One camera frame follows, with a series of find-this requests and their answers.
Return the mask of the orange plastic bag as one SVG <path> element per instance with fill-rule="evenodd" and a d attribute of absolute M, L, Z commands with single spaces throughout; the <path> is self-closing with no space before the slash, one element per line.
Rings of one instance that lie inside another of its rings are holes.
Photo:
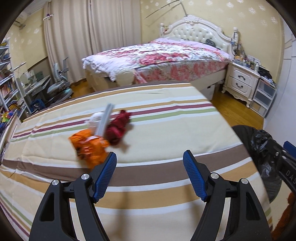
<path fill-rule="evenodd" d="M 89 129 L 81 130 L 69 137 L 69 141 L 76 150 L 80 160 L 84 160 L 89 169 L 102 164 L 108 152 L 106 148 L 110 146 L 108 140 L 101 136 L 94 136 Z"/>

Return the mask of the red wrapper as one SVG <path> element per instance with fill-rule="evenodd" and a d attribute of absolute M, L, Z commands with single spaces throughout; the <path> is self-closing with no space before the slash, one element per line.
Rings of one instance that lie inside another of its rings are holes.
<path fill-rule="evenodd" d="M 131 113 L 122 109 L 117 117 L 107 126 L 105 137 L 112 146 L 117 145 L 123 138 L 126 132 L 126 125 L 130 122 L 130 116 Z"/>

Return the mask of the white tissue ball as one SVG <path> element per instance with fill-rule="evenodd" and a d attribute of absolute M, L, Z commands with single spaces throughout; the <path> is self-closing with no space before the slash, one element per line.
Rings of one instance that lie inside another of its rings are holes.
<path fill-rule="evenodd" d="M 99 123 L 102 117 L 103 117 L 103 112 L 97 112 L 97 113 L 94 113 L 88 120 L 85 121 L 88 130 L 90 130 L 92 134 L 95 134 L 95 131 L 99 126 Z"/>

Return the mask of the black trash bin with bag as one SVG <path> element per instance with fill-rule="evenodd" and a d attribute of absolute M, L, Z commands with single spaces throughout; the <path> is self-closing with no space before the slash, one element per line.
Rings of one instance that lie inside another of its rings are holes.
<path fill-rule="evenodd" d="M 275 169 L 275 158 L 266 148 L 267 141 L 272 140 L 272 136 L 265 130 L 258 130 L 251 126 L 236 125 L 232 129 L 240 138 L 260 173 L 269 202 L 273 202 L 280 191 L 282 180 Z"/>

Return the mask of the striped bed sheet mattress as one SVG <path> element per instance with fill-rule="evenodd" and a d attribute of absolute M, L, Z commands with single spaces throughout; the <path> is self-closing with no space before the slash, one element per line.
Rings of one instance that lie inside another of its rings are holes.
<path fill-rule="evenodd" d="M 111 240 L 189 240 L 204 202 L 183 166 L 190 150 L 198 162 L 226 180 L 250 181 L 268 222 L 269 199 L 254 162 L 215 107 L 189 83 L 115 88 L 48 108 L 16 129 L 1 164 L 1 210 L 28 240 L 38 206 L 51 181 L 73 181 L 88 172 L 69 137 L 112 103 L 112 116 L 131 114 L 120 143 L 108 147 L 117 166 L 96 211 Z"/>

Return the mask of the white plastic drawer unit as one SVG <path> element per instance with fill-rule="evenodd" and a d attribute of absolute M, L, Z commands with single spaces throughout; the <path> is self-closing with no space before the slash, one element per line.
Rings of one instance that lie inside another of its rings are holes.
<path fill-rule="evenodd" d="M 276 84 L 271 79 L 260 77 L 255 89 L 250 108 L 265 118 L 277 92 Z"/>

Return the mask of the white two-drawer nightstand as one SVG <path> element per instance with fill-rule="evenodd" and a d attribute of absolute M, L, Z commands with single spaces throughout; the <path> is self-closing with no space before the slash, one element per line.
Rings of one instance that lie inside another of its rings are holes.
<path fill-rule="evenodd" d="M 235 99 L 246 102 L 250 108 L 259 78 L 256 71 L 232 61 L 228 64 L 222 93 L 230 93 Z"/>

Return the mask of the white storage box under bed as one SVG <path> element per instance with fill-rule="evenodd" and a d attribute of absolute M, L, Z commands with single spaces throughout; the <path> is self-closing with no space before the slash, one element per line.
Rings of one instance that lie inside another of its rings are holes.
<path fill-rule="evenodd" d="M 212 100 L 214 91 L 215 91 L 215 84 L 200 90 L 201 94 L 203 94 L 203 96 L 206 97 L 209 101 Z"/>

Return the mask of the grey ergonomic desk chair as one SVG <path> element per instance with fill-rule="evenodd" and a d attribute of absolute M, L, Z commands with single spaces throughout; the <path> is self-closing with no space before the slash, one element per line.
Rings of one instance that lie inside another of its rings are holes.
<path fill-rule="evenodd" d="M 60 104 L 61 102 L 70 99 L 73 95 L 73 90 L 71 89 L 70 82 L 67 78 L 67 72 L 69 71 L 69 68 L 67 67 L 67 59 L 68 57 L 63 60 L 63 68 L 61 70 L 59 70 L 58 63 L 53 65 L 53 77 L 55 83 L 47 89 L 47 94 L 50 97 L 46 102 L 47 107 Z"/>

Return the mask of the floral pink quilt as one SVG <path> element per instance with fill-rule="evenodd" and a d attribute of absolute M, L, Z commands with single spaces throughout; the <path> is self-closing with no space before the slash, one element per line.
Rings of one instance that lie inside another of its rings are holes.
<path fill-rule="evenodd" d="M 192 41 L 158 38 L 146 44 L 106 50 L 82 59 L 83 68 L 112 82 L 193 81 L 223 70 L 228 53 Z"/>

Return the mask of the white tufted headboard bed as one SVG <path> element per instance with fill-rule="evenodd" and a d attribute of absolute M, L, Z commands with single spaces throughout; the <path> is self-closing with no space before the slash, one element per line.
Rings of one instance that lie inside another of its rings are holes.
<path fill-rule="evenodd" d="M 224 35 L 220 27 L 194 15 L 185 16 L 168 27 L 161 24 L 159 38 L 203 43 L 228 53 L 232 58 L 234 57 L 231 47 L 232 39 Z M 216 73 L 190 82 L 197 90 L 202 90 L 224 79 L 226 75 L 226 67 Z M 92 73 L 89 70 L 85 70 L 85 75 L 89 86 L 96 91 L 137 84 L 135 82 L 131 83 L 127 81 L 119 83 L 112 82 L 109 77 L 103 77 L 99 74 Z"/>

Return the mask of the grey study desk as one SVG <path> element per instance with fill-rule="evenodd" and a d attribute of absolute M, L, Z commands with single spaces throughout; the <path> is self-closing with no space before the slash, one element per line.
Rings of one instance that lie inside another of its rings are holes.
<path fill-rule="evenodd" d="M 33 81 L 28 87 L 23 87 L 20 78 L 16 78 L 16 87 L 21 95 L 22 100 L 24 101 L 25 108 L 31 113 L 30 104 L 32 103 L 32 97 L 37 95 L 39 92 L 42 92 L 47 84 L 50 82 L 51 76 L 47 75 L 40 81 Z"/>

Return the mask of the white bookshelf with books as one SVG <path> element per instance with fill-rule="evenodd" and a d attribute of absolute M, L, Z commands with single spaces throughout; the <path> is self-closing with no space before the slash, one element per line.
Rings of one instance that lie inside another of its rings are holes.
<path fill-rule="evenodd" d="M 15 70 L 13 68 L 10 53 L 10 37 L 4 38 L 1 42 L 1 112 L 13 111 L 23 120 L 27 104 L 20 92 L 16 82 Z"/>

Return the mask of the beige window curtain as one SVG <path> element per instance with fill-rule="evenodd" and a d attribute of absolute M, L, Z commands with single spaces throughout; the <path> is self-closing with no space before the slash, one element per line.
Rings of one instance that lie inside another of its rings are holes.
<path fill-rule="evenodd" d="M 85 78 L 82 59 L 142 41 L 139 1 L 48 1 L 44 35 L 51 65 L 67 60 L 71 83 Z"/>

